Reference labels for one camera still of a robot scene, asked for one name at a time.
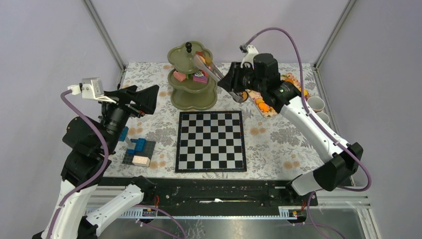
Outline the orange round pastry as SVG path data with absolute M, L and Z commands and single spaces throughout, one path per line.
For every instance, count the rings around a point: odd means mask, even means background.
M 212 61 L 212 58 L 211 57 L 209 57 L 209 56 L 207 56 L 207 55 L 205 55 L 204 56 L 204 59 L 205 59 L 205 63 L 207 64 L 207 65 L 212 65 L 213 64 L 213 61 Z

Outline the purple cake slice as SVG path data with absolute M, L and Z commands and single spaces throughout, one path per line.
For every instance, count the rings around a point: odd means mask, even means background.
M 193 81 L 203 83 L 203 84 L 207 84 L 208 78 L 202 72 L 196 72 L 196 73 L 193 74 Z

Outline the orange fish cookie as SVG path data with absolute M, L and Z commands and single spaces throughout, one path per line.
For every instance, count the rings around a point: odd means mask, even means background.
M 262 113 L 267 113 L 270 111 L 270 107 L 265 103 L 258 104 L 258 108 Z

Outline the pink swirl roll cake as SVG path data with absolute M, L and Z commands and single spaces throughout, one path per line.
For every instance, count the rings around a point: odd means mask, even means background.
M 178 72 L 178 71 L 174 71 L 174 72 L 173 72 L 173 76 L 174 76 L 174 78 L 175 78 L 176 80 L 178 80 L 179 82 L 182 82 L 182 81 L 184 81 L 184 80 L 186 80 L 186 79 L 187 79 L 187 75 L 186 75 L 186 74 L 180 73 L 180 72 Z

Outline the green three-tier dessert stand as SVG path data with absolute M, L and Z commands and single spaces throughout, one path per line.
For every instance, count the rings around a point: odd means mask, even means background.
M 182 111 L 209 110 L 217 102 L 216 82 L 194 65 L 196 55 L 212 58 L 211 51 L 198 41 L 187 41 L 167 53 L 167 60 L 174 67 L 168 74 L 173 88 L 171 103 Z

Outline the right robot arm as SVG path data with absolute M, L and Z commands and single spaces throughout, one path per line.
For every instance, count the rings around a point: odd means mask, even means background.
M 348 143 L 316 115 L 299 89 L 281 79 L 278 62 L 272 54 L 254 56 L 253 67 L 232 62 L 218 86 L 227 92 L 259 92 L 267 105 L 299 129 L 324 162 L 289 183 L 285 192 L 288 203 L 298 205 L 312 191 L 332 191 L 357 171 L 363 154 L 362 146 L 357 142 Z

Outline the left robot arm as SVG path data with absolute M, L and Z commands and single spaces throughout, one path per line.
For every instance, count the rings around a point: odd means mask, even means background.
M 58 201 L 47 227 L 36 239 L 96 239 L 122 213 L 137 204 L 150 204 L 155 184 L 143 176 L 130 180 L 127 188 L 97 211 L 86 214 L 92 194 L 110 165 L 117 143 L 130 117 L 155 112 L 159 87 L 139 90 L 135 85 L 103 93 L 100 121 L 85 116 L 69 104 L 77 116 L 66 129 L 63 142 L 71 148 L 62 172 Z

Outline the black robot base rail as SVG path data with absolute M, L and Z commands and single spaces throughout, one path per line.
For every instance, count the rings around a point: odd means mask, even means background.
M 293 196 L 283 180 L 151 178 L 152 195 L 142 204 L 179 217 L 270 217 L 279 208 L 317 206 L 316 196 Z

